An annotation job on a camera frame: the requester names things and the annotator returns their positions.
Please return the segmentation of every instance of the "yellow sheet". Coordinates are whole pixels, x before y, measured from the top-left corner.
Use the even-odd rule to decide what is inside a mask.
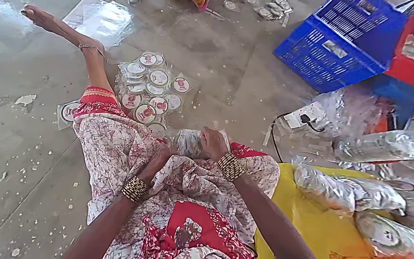
[[[330,209],[322,211],[320,206],[305,199],[297,189],[293,181],[294,166],[291,164],[279,164],[279,166],[281,176],[272,200],[292,221],[314,255],[318,259],[343,258],[334,253],[354,258],[370,258],[373,250],[371,246],[364,243],[354,226],[353,218],[341,217]],[[374,178],[370,174],[354,170],[316,168],[330,176]],[[255,233],[255,246],[258,259],[273,259],[274,255],[258,229]]]

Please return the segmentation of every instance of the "blue plastic crate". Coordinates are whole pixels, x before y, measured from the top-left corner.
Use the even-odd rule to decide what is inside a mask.
[[[406,20],[383,0],[329,0],[274,54],[315,90],[330,92],[389,69]]]

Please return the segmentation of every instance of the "bangle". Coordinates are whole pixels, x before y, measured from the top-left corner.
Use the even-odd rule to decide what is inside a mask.
[[[224,154],[218,161],[218,168],[223,173],[223,177],[228,180],[229,182],[234,181],[243,173],[245,173],[245,169],[239,163],[239,159],[237,159],[231,152]]]
[[[138,200],[144,195],[146,189],[148,189],[148,186],[140,178],[133,176],[124,184],[121,192],[134,203],[138,203]]]

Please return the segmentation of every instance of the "leg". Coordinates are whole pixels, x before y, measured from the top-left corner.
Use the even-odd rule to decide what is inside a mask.
[[[103,44],[75,31],[60,19],[42,11],[36,6],[25,6],[25,10],[22,11],[22,14],[32,20],[35,25],[62,36],[77,47],[80,47],[80,45],[94,46],[81,48],[84,58],[86,59],[91,85],[113,91],[105,73],[105,62],[101,54],[104,53]]]

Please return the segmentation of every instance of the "printed fabric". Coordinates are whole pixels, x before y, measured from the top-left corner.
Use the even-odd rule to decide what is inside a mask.
[[[159,141],[123,112],[110,91],[88,87],[81,103],[73,128],[90,173],[90,224],[157,152]],[[233,142],[230,146],[250,179],[272,197],[279,179],[277,162],[245,145]],[[253,243],[255,221],[214,161],[173,155],[153,184],[111,243],[105,259],[256,256],[247,246]],[[203,218],[189,213],[191,209]]]

